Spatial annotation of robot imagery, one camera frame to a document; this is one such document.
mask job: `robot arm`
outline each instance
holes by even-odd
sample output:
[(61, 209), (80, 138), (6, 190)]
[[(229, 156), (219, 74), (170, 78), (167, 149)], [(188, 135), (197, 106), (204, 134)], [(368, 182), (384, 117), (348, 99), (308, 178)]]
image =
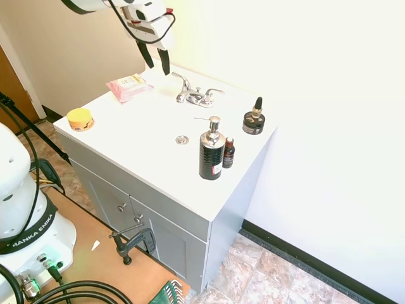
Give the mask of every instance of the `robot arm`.
[(168, 50), (174, 43), (171, 26), (176, 19), (173, 10), (168, 9), (162, 0), (62, 0), (62, 2), (81, 15), (112, 8), (128, 34), (136, 40), (148, 67), (154, 66), (147, 50), (147, 44), (150, 44), (158, 49), (165, 75), (170, 73)]

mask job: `sink faucet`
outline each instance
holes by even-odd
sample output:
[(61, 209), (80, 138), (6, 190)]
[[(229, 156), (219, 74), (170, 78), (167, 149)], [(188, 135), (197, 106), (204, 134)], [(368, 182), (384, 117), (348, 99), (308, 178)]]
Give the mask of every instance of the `sink faucet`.
[(183, 103), (187, 100), (190, 103), (193, 103), (198, 106), (202, 106), (204, 108), (210, 108), (213, 104), (213, 92), (219, 92), (224, 94), (224, 91), (217, 90), (217, 89), (208, 89), (205, 94), (200, 93), (201, 88), (196, 87), (196, 90), (191, 88), (190, 82), (183, 76), (178, 73), (171, 73), (173, 76), (180, 77), (183, 79), (183, 88), (182, 91), (177, 95), (176, 101), (178, 103)]

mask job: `gray cabinet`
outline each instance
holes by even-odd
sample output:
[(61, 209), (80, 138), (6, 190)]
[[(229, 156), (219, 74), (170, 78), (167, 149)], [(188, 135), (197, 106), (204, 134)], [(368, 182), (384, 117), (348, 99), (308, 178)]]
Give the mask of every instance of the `gray cabinet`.
[[(106, 182), (98, 175), (88, 171), (73, 160), (70, 160), (76, 173), (80, 176), (87, 195), (93, 202), (97, 216), (117, 231), (136, 225), (134, 211), (132, 210), (129, 195), (114, 185)], [(139, 232), (134, 229), (125, 233), (131, 238)]]
[(125, 235), (129, 238), (151, 228), (157, 245), (154, 257), (200, 293), (216, 275), (242, 225), (268, 145), (215, 219), (208, 221), (85, 146), (62, 134), (60, 138), (97, 216), (116, 230), (143, 223)]
[(142, 214), (142, 221), (153, 230), (159, 261), (191, 286), (202, 286), (208, 244), (131, 196), (130, 200), (134, 212)]

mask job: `yellow lid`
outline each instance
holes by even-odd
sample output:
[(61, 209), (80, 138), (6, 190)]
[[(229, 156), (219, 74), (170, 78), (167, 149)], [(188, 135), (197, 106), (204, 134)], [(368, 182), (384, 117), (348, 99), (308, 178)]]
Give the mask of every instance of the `yellow lid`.
[(91, 113), (88, 109), (74, 109), (66, 117), (70, 122), (88, 122), (91, 120)]

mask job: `pink package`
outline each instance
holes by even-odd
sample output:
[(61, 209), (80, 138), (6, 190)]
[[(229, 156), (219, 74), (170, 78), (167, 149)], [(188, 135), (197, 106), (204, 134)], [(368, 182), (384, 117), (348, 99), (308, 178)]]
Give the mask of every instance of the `pink package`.
[(135, 95), (153, 89), (153, 86), (147, 84), (138, 74), (110, 81), (107, 86), (120, 103), (126, 103), (132, 100)]

